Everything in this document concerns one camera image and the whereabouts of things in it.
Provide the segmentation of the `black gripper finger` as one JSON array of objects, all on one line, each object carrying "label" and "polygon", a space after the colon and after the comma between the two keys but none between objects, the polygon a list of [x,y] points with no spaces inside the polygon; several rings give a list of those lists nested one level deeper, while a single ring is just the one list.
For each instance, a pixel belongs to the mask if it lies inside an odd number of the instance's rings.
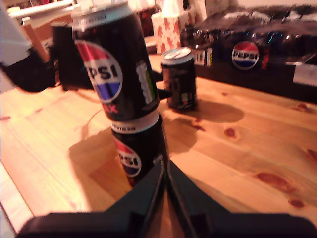
[{"label": "black gripper finger", "polygon": [[[157,71],[153,71],[153,76],[154,76],[154,80],[155,82],[163,82],[163,75],[162,73],[159,73]],[[171,92],[167,91],[165,89],[159,89],[158,88],[158,96],[161,100],[163,99],[167,99],[171,97]]]},{"label": "black gripper finger", "polygon": [[172,161],[167,164],[167,190],[185,237],[219,237],[211,216],[230,212],[200,190]]},{"label": "black gripper finger", "polygon": [[143,238],[164,187],[164,165],[158,162],[124,197],[106,210],[107,238]]}]

